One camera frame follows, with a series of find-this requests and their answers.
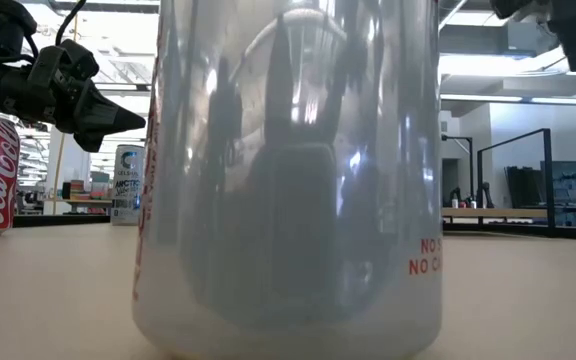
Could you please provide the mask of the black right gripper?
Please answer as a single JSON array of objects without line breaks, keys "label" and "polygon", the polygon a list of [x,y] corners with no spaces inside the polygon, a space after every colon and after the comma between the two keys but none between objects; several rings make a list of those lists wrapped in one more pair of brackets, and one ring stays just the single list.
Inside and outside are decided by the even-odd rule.
[{"label": "black right gripper", "polygon": [[490,0],[495,15],[513,22],[548,22],[571,71],[576,71],[576,0]]}]

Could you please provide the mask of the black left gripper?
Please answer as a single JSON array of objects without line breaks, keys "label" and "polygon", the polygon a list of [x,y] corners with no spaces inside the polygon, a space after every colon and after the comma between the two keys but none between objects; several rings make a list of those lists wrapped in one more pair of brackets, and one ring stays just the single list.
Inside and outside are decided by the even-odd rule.
[{"label": "black left gripper", "polygon": [[144,128],[142,116],[100,93],[91,82],[98,72],[93,53],[73,40],[43,48],[27,71],[18,117],[76,132],[75,142],[86,152],[99,152],[105,134]]}]

